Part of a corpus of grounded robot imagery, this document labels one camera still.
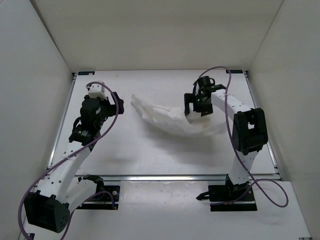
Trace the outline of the white pleated skirt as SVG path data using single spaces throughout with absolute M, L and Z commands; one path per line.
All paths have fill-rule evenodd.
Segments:
M 196 112 L 185 116 L 181 107 L 150 104 L 135 94 L 131 104 L 145 122 L 173 136 L 209 137 L 226 132 L 225 122 L 214 122 L 210 116 L 202 117 Z

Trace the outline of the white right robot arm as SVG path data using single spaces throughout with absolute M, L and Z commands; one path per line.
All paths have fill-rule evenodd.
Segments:
M 227 130 L 232 130 L 230 140 L 235 158 L 226 177 L 224 195 L 236 200 L 249 186 L 249 171 L 255 157 L 267 144 L 268 133 L 264 111 L 244 104 L 226 90 L 209 76 L 198 78 L 192 92 L 184 94 L 184 115 L 193 111 L 204 117 L 212 114 L 215 106 L 225 113 L 226 123 L 232 120 L 233 127 L 227 125 Z

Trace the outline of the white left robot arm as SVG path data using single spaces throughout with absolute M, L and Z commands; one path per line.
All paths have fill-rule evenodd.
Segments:
M 70 223 L 73 211 L 89 198 L 104 195 L 102 178 L 87 174 L 79 184 L 70 188 L 78 169 L 104 137 L 104 122 L 124 113 L 124 101 L 111 92 L 113 103 L 103 91 L 88 92 L 81 103 L 80 116 L 74 120 L 66 149 L 59 162 L 36 180 L 37 189 L 27 190 L 19 206 L 25 211 L 29 224 L 61 233 Z

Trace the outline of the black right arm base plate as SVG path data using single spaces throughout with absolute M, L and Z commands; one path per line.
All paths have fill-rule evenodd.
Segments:
M 198 201 L 209 200 L 211 212 L 254 212 L 257 204 L 252 190 L 230 193 L 225 185 L 209 185 L 208 191 L 199 194 Z

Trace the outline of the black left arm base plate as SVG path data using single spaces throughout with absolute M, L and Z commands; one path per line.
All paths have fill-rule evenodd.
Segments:
M 117 210 L 119 207 L 121 184 L 105 181 L 101 176 L 86 174 L 77 178 L 79 184 L 93 184 L 89 199 L 81 203 L 77 210 Z

